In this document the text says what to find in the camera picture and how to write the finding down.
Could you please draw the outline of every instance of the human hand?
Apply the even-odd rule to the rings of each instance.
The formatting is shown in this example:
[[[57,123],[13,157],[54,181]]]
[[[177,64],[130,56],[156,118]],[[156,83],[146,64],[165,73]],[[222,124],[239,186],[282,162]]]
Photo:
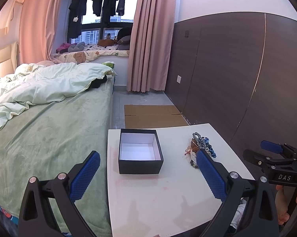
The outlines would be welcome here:
[[[275,199],[277,213],[278,213],[278,223],[279,225],[283,225],[290,218],[289,214],[287,213],[288,204],[285,201],[283,185],[277,185],[276,190],[278,191]]]

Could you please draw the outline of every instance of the dark wood wall panel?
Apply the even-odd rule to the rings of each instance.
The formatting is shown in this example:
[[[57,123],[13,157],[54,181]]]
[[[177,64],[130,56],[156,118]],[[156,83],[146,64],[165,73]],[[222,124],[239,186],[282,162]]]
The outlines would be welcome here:
[[[186,102],[200,37],[200,20],[194,18],[175,24],[165,93],[180,112]]]
[[[183,114],[190,124],[210,123],[229,142],[257,79],[264,14],[231,12],[197,19],[200,44]]]
[[[230,142],[242,159],[245,149],[260,149],[269,140],[297,148],[297,21],[266,14],[266,43],[256,90]],[[245,162],[254,177],[258,167]]]

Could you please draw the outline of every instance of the tiled floor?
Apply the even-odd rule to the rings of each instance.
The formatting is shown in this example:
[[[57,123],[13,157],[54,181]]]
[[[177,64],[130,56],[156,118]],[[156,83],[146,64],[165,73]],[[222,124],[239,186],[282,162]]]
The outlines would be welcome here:
[[[124,105],[173,105],[164,92],[114,92],[112,108],[112,129],[125,128]]]

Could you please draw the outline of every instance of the green bedsheet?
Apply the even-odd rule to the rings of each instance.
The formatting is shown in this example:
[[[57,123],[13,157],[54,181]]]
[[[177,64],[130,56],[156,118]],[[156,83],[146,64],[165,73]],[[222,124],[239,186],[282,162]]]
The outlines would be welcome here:
[[[83,198],[75,202],[98,237],[112,236],[107,198],[107,135],[113,79],[62,102],[31,107],[0,131],[0,205],[19,216],[31,176],[53,179],[81,163],[92,150],[101,165]],[[51,201],[61,231],[67,227]]]

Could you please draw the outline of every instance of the beaded bracelet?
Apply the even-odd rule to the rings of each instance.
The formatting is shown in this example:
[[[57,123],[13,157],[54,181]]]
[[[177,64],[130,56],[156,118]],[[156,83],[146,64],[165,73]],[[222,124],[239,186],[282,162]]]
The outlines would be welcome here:
[[[197,132],[192,134],[193,139],[196,141],[196,145],[200,149],[204,149],[206,152],[211,153],[211,157],[216,158],[216,154],[214,150],[212,149],[212,146],[209,144],[209,138],[207,137],[201,137],[201,135]]]

